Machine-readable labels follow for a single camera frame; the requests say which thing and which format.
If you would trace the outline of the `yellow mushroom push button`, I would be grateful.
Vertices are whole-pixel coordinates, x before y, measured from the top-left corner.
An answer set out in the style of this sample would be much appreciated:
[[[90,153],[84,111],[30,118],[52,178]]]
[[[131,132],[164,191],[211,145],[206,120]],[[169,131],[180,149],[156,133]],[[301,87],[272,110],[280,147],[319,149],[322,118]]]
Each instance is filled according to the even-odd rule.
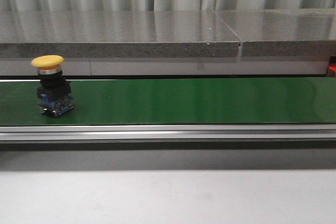
[[[37,88],[38,105],[42,114],[55,118],[74,108],[70,81],[62,75],[61,63],[64,58],[59,55],[40,56],[31,61],[37,67],[40,87]]]

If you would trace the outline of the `aluminium conveyor side rail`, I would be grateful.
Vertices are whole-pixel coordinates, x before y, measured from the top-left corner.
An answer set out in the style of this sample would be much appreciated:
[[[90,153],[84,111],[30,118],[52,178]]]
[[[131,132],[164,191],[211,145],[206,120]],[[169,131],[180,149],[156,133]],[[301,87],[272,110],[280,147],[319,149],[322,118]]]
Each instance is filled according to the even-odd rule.
[[[335,124],[2,126],[1,143],[167,143],[335,140]]]

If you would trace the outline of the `grey stone slab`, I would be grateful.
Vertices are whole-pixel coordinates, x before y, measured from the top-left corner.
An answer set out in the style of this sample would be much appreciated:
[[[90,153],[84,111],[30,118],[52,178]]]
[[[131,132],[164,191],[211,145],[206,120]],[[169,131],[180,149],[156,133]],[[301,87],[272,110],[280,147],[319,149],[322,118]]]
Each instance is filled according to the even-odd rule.
[[[225,58],[239,40],[212,12],[1,13],[1,57]]]
[[[238,37],[242,57],[335,56],[335,9],[217,10]]]

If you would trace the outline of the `grey stone slab left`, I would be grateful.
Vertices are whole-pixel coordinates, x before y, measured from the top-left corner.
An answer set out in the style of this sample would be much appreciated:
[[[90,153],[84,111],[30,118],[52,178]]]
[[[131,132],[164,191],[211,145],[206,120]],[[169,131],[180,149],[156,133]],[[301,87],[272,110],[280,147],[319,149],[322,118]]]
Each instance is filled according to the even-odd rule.
[[[225,58],[239,40],[212,12],[1,13],[1,57]]]

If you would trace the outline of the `red plastic tray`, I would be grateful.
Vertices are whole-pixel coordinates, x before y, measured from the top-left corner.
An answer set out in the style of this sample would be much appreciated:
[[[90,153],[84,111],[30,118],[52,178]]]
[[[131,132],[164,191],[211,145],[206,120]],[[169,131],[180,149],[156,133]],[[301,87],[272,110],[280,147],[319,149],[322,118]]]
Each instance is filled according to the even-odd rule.
[[[328,66],[328,77],[336,77],[336,63],[330,63]]]

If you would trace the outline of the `grey stone slab right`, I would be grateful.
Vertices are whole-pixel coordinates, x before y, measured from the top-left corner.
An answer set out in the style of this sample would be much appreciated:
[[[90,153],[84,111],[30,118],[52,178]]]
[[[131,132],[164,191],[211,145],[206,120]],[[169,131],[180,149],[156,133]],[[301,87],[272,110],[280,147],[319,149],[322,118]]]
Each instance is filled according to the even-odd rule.
[[[335,56],[335,9],[217,10],[238,37],[242,57]]]

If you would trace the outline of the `green conveyor belt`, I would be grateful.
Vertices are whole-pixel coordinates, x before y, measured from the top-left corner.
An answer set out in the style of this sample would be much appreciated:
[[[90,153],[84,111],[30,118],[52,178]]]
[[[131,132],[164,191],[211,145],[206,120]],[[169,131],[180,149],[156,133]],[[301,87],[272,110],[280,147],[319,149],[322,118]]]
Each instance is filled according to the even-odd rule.
[[[41,114],[38,85],[1,83],[1,125],[335,122],[327,77],[76,80],[59,118]]]

